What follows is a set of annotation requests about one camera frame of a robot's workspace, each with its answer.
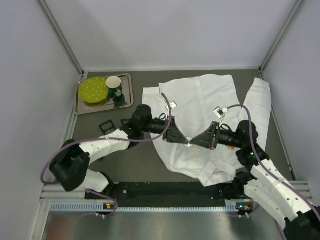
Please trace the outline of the round clear blue brooch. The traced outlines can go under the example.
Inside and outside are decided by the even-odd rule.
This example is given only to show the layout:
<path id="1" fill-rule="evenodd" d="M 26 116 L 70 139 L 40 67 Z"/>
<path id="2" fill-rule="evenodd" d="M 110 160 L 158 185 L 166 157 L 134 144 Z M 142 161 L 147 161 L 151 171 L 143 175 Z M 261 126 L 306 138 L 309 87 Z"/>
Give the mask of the round clear blue brooch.
<path id="1" fill-rule="evenodd" d="M 193 145 L 191 144 L 191 140 L 192 140 L 192 138 L 191 137 L 187 137 L 186 138 L 187 139 L 187 143 L 184 145 L 185 147 L 192 147 Z"/>

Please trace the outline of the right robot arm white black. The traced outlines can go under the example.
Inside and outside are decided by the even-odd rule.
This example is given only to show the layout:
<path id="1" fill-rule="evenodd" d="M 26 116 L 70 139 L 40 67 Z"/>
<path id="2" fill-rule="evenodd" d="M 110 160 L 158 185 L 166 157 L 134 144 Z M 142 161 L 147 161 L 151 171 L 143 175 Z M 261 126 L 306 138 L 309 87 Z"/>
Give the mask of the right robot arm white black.
<path id="1" fill-rule="evenodd" d="M 235 147 L 236 157 L 247 172 L 234 178 L 234 188 L 272 216 L 287 240 L 318 240 L 320 208 L 280 173 L 257 143 L 257 137 L 256 127 L 250 120 L 241 121 L 236 131 L 222 129 L 213 122 L 190 143 L 209 150 L 215 150 L 218 145 Z"/>

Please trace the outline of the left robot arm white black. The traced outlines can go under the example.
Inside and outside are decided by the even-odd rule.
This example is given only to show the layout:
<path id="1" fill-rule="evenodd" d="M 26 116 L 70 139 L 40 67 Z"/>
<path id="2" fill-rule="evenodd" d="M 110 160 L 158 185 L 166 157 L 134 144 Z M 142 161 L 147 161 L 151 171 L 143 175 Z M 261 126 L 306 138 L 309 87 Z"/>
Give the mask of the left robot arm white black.
<path id="1" fill-rule="evenodd" d="M 166 119 L 153 118 L 148 105 L 139 105 L 121 128 L 112 133 L 83 142 L 67 141 L 49 165 L 50 172 L 66 192 L 83 188 L 88 192 L 108 193 L 111 179 L 102 172 L 89 169 L 93 162 L 118 151 L 128 150 L 145 142 L 144 134 L 155 134 L 167 143 L 188 144 L 171 114 Z"/>

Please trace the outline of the white shirt garment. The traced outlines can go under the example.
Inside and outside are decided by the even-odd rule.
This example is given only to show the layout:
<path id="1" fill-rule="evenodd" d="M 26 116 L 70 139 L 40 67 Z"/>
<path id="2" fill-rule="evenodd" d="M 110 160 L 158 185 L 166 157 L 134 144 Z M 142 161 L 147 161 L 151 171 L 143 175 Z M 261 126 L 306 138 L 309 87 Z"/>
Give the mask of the white shirt garment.
<path id="1" fill-rule="evenodd" d="M 269 84 L 259 78 L 254 79 L 248 90 L 244 108 L 239 106 L 231 75 L 175 79 L 143 90 L 142 102 L 150 106 L 154 117 L 165 113 L 165 105 L 172 101 L 177 107 L 171 113 L 186 138 L 198 136 L 212 122 L 217 122 L 219 118 L 214 109 L 221 107 L 228 108 L 224 123 L 232 130 L 236 130 L 241 121 L 251 119 L 256 126 L 259 146 L 266 147 L 272 100 Z M 167 143 L 162 138 L 155 138 L 153 144 L 168 170 L 198 179 L 205 187 L 232 181 L 242 167 L 235 150 L 223 145 L 215 150 L 200 147 L 201 151 L 194 153 L 193 146 Z"/>

